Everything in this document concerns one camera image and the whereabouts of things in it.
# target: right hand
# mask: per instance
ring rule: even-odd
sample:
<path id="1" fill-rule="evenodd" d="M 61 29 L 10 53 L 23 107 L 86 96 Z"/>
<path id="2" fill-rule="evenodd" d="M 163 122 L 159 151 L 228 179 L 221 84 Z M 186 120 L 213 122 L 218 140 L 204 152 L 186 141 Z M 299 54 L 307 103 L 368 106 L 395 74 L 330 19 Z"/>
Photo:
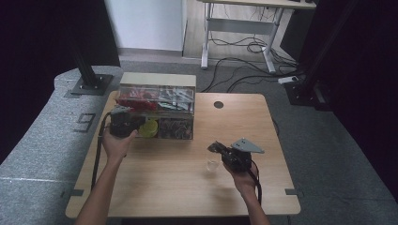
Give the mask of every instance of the right hand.
<path id="1" fill-rule="evenodd" d="M 240 192 L 240 195 L 248 195 L 248 194 L 254 194 L 255 195 L 255 183 L 252 179 L 251 176 L 247 172 L 232 172 L 229 170 L 228 167 L 223 164 L 225 169 L 231 173 L 232 178 L 234 178 L 234 183 L 235 187 L 237 187 L 237 190 Z M 255 176 L 257 176 L 258 171 L 252 163 L 251 171 L 254 173 Z"/>

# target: gray floor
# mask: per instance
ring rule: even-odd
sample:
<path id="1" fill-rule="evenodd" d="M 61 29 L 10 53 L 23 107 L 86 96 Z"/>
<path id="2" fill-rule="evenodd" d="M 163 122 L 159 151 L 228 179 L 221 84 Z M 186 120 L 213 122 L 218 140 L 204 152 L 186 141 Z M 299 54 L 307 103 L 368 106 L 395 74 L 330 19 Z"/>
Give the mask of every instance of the gray floor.
<path id="1" fill-rule="evenodd" d="M 55 91 L 38 119 L 0 167 L 0 224 L 71 224 L 65 216 L 69 196 L 83 165 L 85 153 L 95 137 L 99 114 L 110 91 L 117 89 L 123 71 L 194 74 L 197 89 L 212 79 L 214 66 L 200 69 L 198 60 L 152 54 L 145 61 L 122 61 L 122 69 L 95 67 L 115 75 L 104 97 L 64 95 L 79 78 L 76 70 L 59 75 Z M 216 81 L 230 77 L 236 67 L 220 67 Z M 243 68 L 236 77 L 253 75 Z M 231 83 L 211 92 L 225 92 Z M 301 205 L 291 217 L 271 216 L 273 224 L 398 224 L 398 206 L 359 147 L 332 112 L 292 106 L 276 82 L 243 83 L 234 92 L 259 93 L 266 97 L 278 124 L 279 139 Z M 76 123 L 81 113 L 94 113 L 93 126 L 86 132 Z M 135 224 L 235 224 L 213 219 L 135 219 Z M 112 218 L 109 224 L 120 224 Z"/>

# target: white desk leg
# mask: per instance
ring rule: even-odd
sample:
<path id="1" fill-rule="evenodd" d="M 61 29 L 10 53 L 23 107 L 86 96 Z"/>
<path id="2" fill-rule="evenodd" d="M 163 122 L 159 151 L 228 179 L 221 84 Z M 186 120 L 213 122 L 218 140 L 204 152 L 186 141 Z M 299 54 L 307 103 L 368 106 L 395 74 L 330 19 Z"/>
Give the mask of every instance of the white desk leg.
<path id="1" fill-rule="evenodd" d="M 205 43 L 202 46 L 202 69 L 207 69 L 207 59 L 208 59 L 208 21 L 210 20 L 210 10 L 211 3 L 206 3 L 207 5 L 207 15 L 205 17 Z"/>
<path id="2" fill-rule="evenodd" d="M 272 26 L 272 31 L 271 31 L 271 33 L 269 35 L 268 45 L 267 45 L 267 47 L 263 47 L 262 48 L 263 49 L 263 55 L 264 55 L 264 58 L 266 59 L 267 67 L 268 67 L 268 70 L 269 70 L 270 73 L 275 73 L 276 72 L 275 67 L 273 66 L 273 63 L 272 63 L 272 57 L 271 57 L 270 51 L 271 51 L 272 43 L 273 43 L 273 41 L 275 39 L 276 32 L 278 31 L 278 27 L 279 27 L 279 24 L 281 22 L 281 17 L 282 17 L 282 14 L 283 14 L 283 8 L 282 7 L 279 7 L 277 10 L 278 11 L 276 13 L 276 17 L 275 17 L 275 20 L 273 22 L 274 24 Z"/>

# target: tripod base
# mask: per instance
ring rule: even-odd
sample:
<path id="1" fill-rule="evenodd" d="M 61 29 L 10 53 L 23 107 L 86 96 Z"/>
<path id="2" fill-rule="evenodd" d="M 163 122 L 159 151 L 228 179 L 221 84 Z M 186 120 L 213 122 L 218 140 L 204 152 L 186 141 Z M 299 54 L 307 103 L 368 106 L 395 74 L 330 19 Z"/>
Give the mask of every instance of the tripod base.
<path id="1" fill-rule="evenodd" d="M 70 93 L 72 95 L 103 96 L 113 77 L 108 74 L 96 74 L 97 84 L 94 86 L 84 84 L 83 79 L 80 78 Z"/>

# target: glass cup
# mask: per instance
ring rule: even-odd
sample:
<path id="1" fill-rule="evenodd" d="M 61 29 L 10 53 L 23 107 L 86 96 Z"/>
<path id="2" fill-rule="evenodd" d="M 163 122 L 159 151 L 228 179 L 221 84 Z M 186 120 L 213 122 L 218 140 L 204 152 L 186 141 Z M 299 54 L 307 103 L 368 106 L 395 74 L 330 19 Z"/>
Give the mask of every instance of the glass cup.
<path id="1" fill-rule="evenodd" d="M 218 153 L 212 153 L 212 152 L 207 153 L 207 170 L 209 172 L 217 171 L 222 162 L 221 157 L 222 156 Z"/>

